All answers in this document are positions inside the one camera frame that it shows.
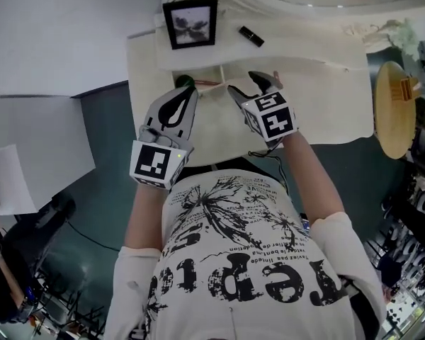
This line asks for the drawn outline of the white flower bunch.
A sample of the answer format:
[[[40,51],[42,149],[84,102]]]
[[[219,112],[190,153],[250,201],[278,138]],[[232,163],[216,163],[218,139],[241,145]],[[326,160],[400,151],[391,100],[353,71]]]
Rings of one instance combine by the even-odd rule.
[[[388,21],[387,36],[392,46],[409,55],[414,61],[419,59],[419,39],[409,19]]]

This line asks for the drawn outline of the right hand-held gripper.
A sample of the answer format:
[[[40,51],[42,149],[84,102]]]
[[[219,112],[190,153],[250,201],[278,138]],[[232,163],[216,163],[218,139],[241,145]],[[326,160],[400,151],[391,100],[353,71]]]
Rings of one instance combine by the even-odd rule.
[[[246,123],[258,134],[269,149],[276,148],[285,136],[298,131],[293,108],[281,94],[282,83],[264,72],[248,72],[263,96],[249,96],[236,86],[227,91],[234,102],[242,107]]]

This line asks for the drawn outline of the round wooden table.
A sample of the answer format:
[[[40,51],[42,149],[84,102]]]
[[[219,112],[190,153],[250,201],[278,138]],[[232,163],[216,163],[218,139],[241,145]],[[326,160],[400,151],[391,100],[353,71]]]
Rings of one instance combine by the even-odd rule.
[[[416,99],[393,101],[390,81],[409,76],[396,62],[384,63],[375,79],[375,134],[384,153],[391,159],[403,157],[412,145],[416,127]]]

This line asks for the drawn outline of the cream vanity dressing table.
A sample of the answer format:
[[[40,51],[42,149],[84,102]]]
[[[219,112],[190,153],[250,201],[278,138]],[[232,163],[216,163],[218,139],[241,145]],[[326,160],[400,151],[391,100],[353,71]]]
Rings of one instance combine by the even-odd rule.
[[[257,47],[238,33],[246,26],[265,43]],[[234,85],[247,95],[259,92],[248,72],[277,71],[301,133],[310,144],[343,144],[373,134],[369,69],[345,72],[324,64],[366,62],[360,38],[342,30],[292,18],[222,19],[214,45],[173,50],[166,28],[127,41],[132,114],[143,124],[150,104],[174,87],[171,73],[221,64],[226,84],[199,94],[190,136],[189,166],[205,166],[265,149],[244,124],[227,92]]]

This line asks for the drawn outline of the person's white printed shirt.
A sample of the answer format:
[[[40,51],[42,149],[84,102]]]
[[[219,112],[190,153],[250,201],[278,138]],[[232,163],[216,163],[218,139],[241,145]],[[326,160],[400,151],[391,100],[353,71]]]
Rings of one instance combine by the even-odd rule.
[[[123,247],[104,340],[375,340],[382,286],[347,214],[304,229],[272,178],[178,182],[163,249]]]

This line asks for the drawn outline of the person's left forearm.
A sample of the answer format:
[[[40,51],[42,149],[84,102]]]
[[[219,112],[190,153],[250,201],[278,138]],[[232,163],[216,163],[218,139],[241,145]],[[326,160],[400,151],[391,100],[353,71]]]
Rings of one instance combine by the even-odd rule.
[[[160,188],[137,186],[124,247],[162,250],[162,210],[167,196],[168,193]]]

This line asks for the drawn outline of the white shelf unit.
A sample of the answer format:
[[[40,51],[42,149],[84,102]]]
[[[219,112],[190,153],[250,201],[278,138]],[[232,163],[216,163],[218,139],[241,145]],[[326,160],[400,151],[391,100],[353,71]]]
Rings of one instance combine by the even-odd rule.
[[[0,148],[0,215],[35,212],[16,146]]]

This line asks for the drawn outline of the person's right forearm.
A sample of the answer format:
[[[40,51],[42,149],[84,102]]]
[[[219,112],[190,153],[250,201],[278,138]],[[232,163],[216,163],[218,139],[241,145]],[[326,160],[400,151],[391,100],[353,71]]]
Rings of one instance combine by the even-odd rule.
[[[304,136],[300,132],[285,136],[283,149],[309,223],[342,213],[339,193]]]

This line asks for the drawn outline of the small cream drawer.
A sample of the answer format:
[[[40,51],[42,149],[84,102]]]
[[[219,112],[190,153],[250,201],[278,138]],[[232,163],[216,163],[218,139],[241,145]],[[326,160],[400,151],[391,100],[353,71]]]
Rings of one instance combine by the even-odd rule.
[[[197,79],[197,80],[220,82],[220,85],[217,85],[217,86],[195,85],[195,88],[197,89],[198,93],[201,96],[211,93],[215,90],[222,89],[225,87],[225,84],[226,84],[225,71],[221,64],[211,66],[211,67],[200,68],[200,69],[185,69],[181,71],[173,71],[171,73],[173,82],[175,81],[176,77],[182,74],[187,74],[193,77],[195,80]]]
[[[366,62],[333,62],[333,61],[326,61],[324,64],[328,67],[334,68],[334,69],[341,69],[345,72],[352,72],[352,71],[358,71],[358,70],[365,70],[368,68],[368,64]]]

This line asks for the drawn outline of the cluttered equipment rack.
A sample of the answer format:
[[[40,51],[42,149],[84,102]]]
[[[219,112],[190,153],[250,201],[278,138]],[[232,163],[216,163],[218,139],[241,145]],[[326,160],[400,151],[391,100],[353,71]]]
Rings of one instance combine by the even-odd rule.
[[[387,311],[378,340],[425,340],[425,185],[408,178],[382,211],[379,231],[365,243]]]

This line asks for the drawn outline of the person's black trousers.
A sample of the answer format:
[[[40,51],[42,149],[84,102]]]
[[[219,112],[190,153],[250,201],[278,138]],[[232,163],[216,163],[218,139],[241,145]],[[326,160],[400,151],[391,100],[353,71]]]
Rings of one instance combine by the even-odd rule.
[[[260,174],[262,176],[267,176],[281,183],[281,181],[278,178],[260,169],[259,167],[252,164],[249,160],[245,159],[244,157],[238,157],[235,159],[219,162],[212,165],[206,165],[206,166],[192,166],[192,167],[185,166],[182,169],[181,173],[179,174],[178,178],[176,179],[176,183],[190,176],[200,175],[200,174],[208,173],[214,170],[227,170],[227,169],[239,169],[243,171],[250,171],[256,174]]]

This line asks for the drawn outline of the green makeup brush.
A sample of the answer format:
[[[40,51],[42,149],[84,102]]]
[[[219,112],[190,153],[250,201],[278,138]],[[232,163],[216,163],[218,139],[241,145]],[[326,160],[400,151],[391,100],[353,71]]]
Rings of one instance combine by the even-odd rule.
[[[174,84],[176,88],[181,88],[185,86],[196,86],[195,79],[187,74],[182,74],[176,77]]]

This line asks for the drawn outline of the metal frame rack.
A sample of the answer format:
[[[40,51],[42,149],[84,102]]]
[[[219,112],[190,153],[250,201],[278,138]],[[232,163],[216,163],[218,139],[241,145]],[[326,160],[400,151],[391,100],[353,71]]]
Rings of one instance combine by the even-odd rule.
[[[56,340],[103,340],[105,307],[87,307],[80,290],[63,286],[60,274],[38,271],[40,297],[31,312],[32,336],[49,335]]]

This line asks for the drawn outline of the black lipstick tube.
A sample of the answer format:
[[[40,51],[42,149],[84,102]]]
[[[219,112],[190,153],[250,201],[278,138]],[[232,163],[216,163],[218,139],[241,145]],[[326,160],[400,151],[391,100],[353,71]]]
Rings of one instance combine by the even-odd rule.
[[[246,26],[242,26],[238,30],[238,33],[257,47],[261,47],[265,43],[265,41],[260,36],[258,36],[255,32]]]

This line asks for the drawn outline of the wooden organiser box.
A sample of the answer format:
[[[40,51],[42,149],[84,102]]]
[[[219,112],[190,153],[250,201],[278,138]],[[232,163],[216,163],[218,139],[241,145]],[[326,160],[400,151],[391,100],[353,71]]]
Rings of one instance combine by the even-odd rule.
[[[390,96],[393,101],[407,102],[420,96],[421,83],[415,77],[390,81]]]

